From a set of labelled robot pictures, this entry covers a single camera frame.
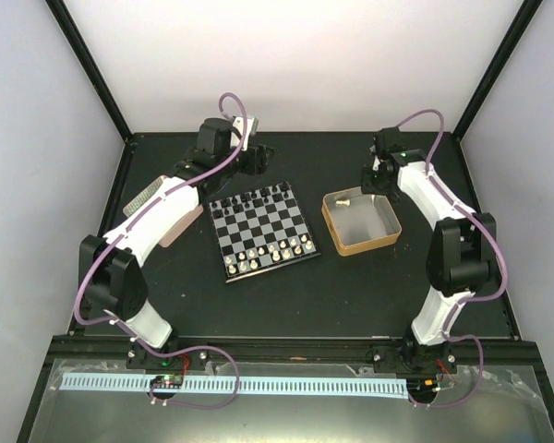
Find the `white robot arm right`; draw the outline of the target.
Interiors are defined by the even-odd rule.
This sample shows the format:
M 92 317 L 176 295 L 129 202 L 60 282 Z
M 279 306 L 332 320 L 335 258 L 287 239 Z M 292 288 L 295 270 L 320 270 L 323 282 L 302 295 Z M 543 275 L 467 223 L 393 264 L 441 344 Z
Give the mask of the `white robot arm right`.
M 406 147 L 399 127 L 381 129 L 373 142 L 374 163 L 362 170 L 361 192 L 406 195 L 432 230 L 426 260 L 428 295 L 401 347 L 403 365 L 421 372 L 442 356 L 466 303 L 497 276 L 492 247 L 496 221 L 465 205 L 442 182 L 422 150 Z

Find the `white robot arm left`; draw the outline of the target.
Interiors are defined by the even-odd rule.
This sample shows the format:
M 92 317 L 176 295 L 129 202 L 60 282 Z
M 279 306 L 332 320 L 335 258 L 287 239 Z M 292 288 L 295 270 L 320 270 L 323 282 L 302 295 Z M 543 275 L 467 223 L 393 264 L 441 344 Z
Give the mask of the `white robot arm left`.
M 272 150 L 250 145 L 255 117 L 207 118 L 197 143 L 169 174 L 157 178 L 130 204 L 126 219 L 102 237 L 87 236 L 79 246 L 78 295 L 74 317 L 84 326 L 111 322 L 134 340 L 145 342 L 147 356 L 160 368 L 173 366 L 180 347 L 173 328 L 153 307 L 142 267 L 155 246 L 169 246 L 203 211 L 202 202 L 235 174 L 266 171 Z M 88 301 L 103 316 L 85 319 Z

